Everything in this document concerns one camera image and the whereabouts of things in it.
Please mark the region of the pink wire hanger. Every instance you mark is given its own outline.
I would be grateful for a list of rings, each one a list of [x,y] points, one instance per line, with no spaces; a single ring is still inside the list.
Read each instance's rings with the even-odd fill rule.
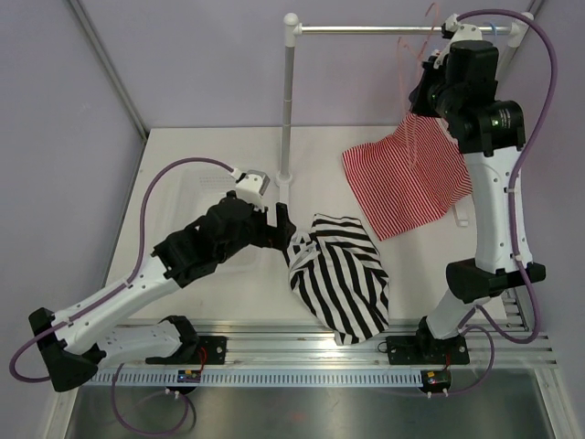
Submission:
[[[440,5],[437,1],[432,1],[426,10],[425,17],[432,15],[430,24],[431,30],[425,34],[423,40],[418,46],[412,45],[406,37],[399,37],[396,44],[396,59],[398,63],[398,89],[399,101],[403,115],[403,122],[408,120],[410,114],[410,104],[408,96],[410,86],[417,85],[422,74],[420,66],[427,47],[431,41],[433,29],[439,25]]]

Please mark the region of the black white striped tank top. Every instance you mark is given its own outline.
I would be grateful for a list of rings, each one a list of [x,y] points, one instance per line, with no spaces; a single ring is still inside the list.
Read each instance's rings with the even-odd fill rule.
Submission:
[[[316,214],[284,253],[291,292],[338,346],[365,342],[389,327],[389,276],[360,219]]]

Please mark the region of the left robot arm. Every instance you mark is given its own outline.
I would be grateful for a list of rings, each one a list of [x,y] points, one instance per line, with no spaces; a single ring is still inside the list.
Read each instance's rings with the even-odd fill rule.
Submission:
[[[185,316],[167,316],[149,327],[122,327],[128,316],[214,273],[248,246],[284,252],[295,233],[288,207],[257,209],[230,191],[220,202],[171,233],[141,262],[137,273],[58,312],[45,307],[28,320],[57,392],[91,380],[100,369],[142,360],[186,365],[200,360],[199,335]]]

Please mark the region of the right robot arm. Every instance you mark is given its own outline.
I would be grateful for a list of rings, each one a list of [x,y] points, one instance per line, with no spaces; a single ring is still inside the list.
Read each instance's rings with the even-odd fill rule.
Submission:
[[[424,62],[420,84],[409,97],[414,114],[447,123],[472,182],[476,219],[475,255],[447,265],[448,289],[409,338],[409,363],[468,363],[459,329],[477,307],[546,277],[545,266],[534,262],[519,233],[521,203],[509,200],[520,192],[514,168],[526,138],[521,107],[495,97],[498,57],[488,41],[452,39]]]

